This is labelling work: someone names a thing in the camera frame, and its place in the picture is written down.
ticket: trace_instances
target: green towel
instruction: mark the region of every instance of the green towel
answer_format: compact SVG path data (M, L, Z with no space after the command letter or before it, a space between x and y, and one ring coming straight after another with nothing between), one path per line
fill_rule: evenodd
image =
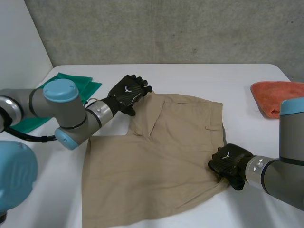
M43 84L39 88L43 88L47 83L61 78L70 79L76 84L83 104L102 85L101 83L92 82L91 77L71 76L71 75L65 75L59 73L58 75L48 80L45 84ZM12 128L22 133L28 133L40 127L42 124L46 123L50 119L51 118L25 118L19 124L12 126Z

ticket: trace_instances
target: white table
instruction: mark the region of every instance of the white table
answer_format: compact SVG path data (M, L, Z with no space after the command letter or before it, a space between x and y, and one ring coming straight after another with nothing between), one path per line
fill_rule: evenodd
M57 73L93 77L103 85L93 95L104 98L126 74L147 79L156 93L192 95L222 102L227 141L253 154L278 157L279 121L265 118L252 97L250 86L259 81L288 81L269 64L163 64L86 65L55 67L44 81ZM123 135L129 117L118 113L96 135ZM52 135L55 119L31 132ZM1 140L16 140L5 133ZM26 143L37 155L39 176L31 195L9 211L4 228L81 228L81 171L86 143L68 151L58 142ZM194 209L168 218L142 221L132 228L285 228L303 227L304 212L247 184L232 188Z

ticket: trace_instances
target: khaki shorts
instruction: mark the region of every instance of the khaki shorts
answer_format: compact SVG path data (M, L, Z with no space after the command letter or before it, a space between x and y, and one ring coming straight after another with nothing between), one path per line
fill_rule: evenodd
M222 104L149 94L125 136L90 138L82 177L84 228L181 213L228 183L207 166L223 146Z

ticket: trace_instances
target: orange cloth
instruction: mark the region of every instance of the orange cloth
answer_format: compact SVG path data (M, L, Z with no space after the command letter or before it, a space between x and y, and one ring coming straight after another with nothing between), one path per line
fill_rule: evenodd
M282 101L304 97L304 83L257 82L251 86L251 92L268 117L280 118Z

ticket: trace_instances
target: metal ring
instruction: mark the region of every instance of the metal ring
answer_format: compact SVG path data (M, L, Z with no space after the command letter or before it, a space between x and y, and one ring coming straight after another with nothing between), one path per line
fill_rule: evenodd
M18 124L22 120L22 111L20 110L19 106L14 101L4 96L0 96L0 103L1 102L5 102L7 104L2 106L2 108L12 118L13 122L11 125Z

